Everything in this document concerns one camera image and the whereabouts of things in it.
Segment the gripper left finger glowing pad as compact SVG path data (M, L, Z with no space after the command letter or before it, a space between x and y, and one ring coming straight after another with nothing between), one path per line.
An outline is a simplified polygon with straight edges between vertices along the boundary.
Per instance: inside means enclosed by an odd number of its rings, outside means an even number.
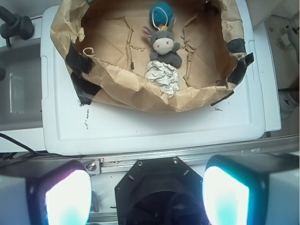
M91 179L78 160L0 163L2 225L85 225L91 200Z

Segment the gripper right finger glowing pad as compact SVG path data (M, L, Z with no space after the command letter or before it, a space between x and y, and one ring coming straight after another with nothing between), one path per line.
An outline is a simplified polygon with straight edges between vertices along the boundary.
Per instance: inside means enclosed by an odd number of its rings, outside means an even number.
M298 225L300 157L214 155L203 175L202 198L212 225Z

